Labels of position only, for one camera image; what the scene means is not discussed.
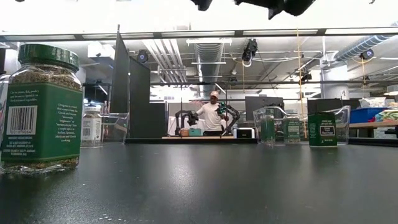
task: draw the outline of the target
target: person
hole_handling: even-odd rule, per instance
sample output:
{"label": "person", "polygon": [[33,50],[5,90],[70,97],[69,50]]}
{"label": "person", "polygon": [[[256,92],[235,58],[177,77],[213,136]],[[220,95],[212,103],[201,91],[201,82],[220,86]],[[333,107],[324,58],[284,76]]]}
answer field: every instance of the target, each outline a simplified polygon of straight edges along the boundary
{"label": "person", "polygon": [[217,114],[218,109],[218,92],[212,91],[210,93],[210,102],[203,105],[197,112],[197,115],[205,115],[205,132],[204,136],[220,136],[223,133],[221,120],[228,121],[228,116],[225,114]]}

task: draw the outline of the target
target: air duct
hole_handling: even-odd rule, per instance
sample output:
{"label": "air duct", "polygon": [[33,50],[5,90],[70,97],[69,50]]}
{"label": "air duct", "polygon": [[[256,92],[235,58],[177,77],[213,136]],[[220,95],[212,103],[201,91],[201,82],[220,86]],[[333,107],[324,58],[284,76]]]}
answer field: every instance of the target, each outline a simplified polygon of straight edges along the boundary
{"label": "air duct", "polygon": [[[199,63],[221,62],[224,51],[223,43],[195,44],[195,55]],[[198,72],[203,82],[217,81],[217,75],[220,70],[220,64],[199,64]],[[204,85],[204,95],[209,95],[215,89],[214,85]]]}
{"label": "air duct", "polygon": [[[392,27],[398,27],[398,21],[391,24]],[[372,35],[362,38],[361,40],[351,44],[343,50],[340,50],[335,56],[334,61],[336,62],[345,62],[350,58],[358,56],[362,52],[365,52],[372,47],[377,46],[378,44],[384,42],[385,40],[390,39],[395,36],[394,34],[389,35]]]}

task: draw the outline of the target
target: ceiling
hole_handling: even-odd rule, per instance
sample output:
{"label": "ceiling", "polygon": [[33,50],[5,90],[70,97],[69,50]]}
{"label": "ceiling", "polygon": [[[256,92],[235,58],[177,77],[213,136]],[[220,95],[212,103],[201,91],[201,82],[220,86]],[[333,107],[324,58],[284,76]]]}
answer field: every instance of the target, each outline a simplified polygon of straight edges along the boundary
{"label": "ceiling", "polygon": [[[362,38],[360,36],[342,36],[342,37],[324,37],[325,38],[325,47],[326,51],[333,54],[335,51],[339,51],[349,44],[352,44],[356,40]],[[186,43],[186,39],[177,39],[178,48],[180,51],[180,55],[183,61],[183,64],[186,67],[192,67],[196,69],[196,65],[192,65],[192,62],[195,62],[195,54],[193,45],[188,45]],[[243,52],[243,48],[245,44],[247,44],[247,38],[233,38],[232,43],[224,44],[224,54],[221,61],[225,61],[226,64],[220,65],[220,72],[218,78],[219,81],[228,81],[230,77],[233,75],[231,71],[236,69],[236,78],[238,81],[243,81],[243,70],[242,65],[240,63],[236,63],[233,57],[236,57],[236,60],[240,60],[241,54]],[[314,57],[317,52],[321,52],[323,49],[322,41],[323,37],[261,37],[256,39],[258,43],[258,51],[264,53],[257,53],[256,58],[283,58],[283,57],[297,57],[298,45],[300,46],[300,50],[304,52],[305,58],[300,59],[300,63],[303,64],[310,60],[307,57]],[[134,57],[134,53],[137,53],[140,49],[146,49],[145,45],[141,40],[125,40],[126,47],[129,49],[131,55]],[[87,46],[90,42],[46,42],[44,44],[55,45],[58,47],[62,47],[64,49],[68,49],[74,51],[76,54],[80,56],[80,63],[90,64],[94,61],[87,58]],[[115,41],[107,40],[101,41],[102,44],[110,44],[115,45]],[[364,64],[364,71],[366,75],[372,75],[381,73],[383,70],[387,70],[393,68],[398,65],[398,60],[381,60],[381,57],[398,57],[398,37],[395,36],[375,48],[373,51],[375,52],[376,58]],[[355,79],[358,77],[362,77],[364,75],[363,68],[360,63],[358,63],[359,58],[355,60],[349,60],[348,63],[348,71],[350,79]],[[146,65],[153,71],[157,70],[157,63],[150,57],[149,61]],[[296,68],[299,67],[299,61],[297,59],[291,60],[288,62],[256,62],[253,61],[250,67],[244,68],[244,81],[282,81],[289,77],[289,74],[294,72]],[[102,80],[106,83],[111,83],[112,77],[112,69],[107,65],[94,65],[85,67],[87,72],[87,77],[92,80]],[[387,73],[398,73],[398,69],[392,69],[387,71]],[[395,78],[394,75],[389,75],[388,78]],[[371,79],[380,80],[383,77],[378,76],[377,78],[371,77]],[[190,77],[188,79],[189,82],[197,82],[198,78]],[[270,88],[269,85],[246,85],[245,89],[253,88],[253,89],[261,89],[261,88]],[[242,89],[242,85],[232,86],[231,88]]]}

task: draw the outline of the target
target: green box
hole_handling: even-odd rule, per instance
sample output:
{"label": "green box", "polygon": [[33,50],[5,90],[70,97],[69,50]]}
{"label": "green box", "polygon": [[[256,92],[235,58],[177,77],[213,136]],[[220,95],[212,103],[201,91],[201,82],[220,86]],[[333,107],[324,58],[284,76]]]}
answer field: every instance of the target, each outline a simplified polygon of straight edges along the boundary
{"label": "green box", "polygon": [[310,146],[336,147],[336,117],[334,113],[317,113],[308,116]]}
{"label": "green box", "polygon": [[49,83],[10,84],[2,160],[79,158],[82,97],[81,91]]}

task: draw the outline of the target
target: barcode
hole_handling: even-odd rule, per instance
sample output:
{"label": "barcode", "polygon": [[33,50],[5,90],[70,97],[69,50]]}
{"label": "barcode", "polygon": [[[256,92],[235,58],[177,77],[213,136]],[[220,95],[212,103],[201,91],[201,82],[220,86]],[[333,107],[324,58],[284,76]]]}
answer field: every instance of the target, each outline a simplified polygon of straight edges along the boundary
{"label": "barcode", "polygon": [[36,134],[37,106],[10,106],[7,134]]}
{"label": "barcode", "polygon": [[89,128],[83,128],[83,136],[90,136],[90,129]]}

